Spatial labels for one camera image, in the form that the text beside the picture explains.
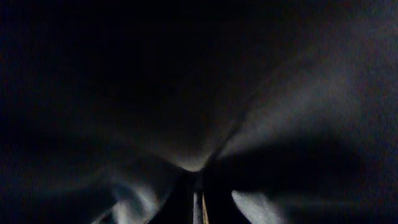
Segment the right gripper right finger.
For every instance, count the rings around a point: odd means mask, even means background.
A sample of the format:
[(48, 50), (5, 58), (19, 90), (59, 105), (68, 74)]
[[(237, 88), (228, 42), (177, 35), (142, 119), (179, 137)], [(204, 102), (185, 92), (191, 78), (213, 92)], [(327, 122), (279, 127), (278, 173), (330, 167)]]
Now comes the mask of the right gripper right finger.
[(210, 224), (249, 224), (231, 195), (236, 181), (228, 168), (211, 164), (203, 171), (203, 196)]

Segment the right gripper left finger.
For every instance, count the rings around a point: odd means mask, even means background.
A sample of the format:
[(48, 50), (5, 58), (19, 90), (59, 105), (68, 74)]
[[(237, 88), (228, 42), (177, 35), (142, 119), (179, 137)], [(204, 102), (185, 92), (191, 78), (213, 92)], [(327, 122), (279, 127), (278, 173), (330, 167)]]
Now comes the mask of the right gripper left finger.
[(194, 192), (198, 176), (184, 172), (149, 224), (193, 224)]

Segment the navy blue shorts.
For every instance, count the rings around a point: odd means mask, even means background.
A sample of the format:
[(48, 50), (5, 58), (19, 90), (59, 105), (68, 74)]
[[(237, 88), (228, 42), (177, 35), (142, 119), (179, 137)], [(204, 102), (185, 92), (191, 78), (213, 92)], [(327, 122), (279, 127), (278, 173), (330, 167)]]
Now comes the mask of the navy blue shorts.
[(397, 222), (396, 1), (2, 1), (1, 222)]

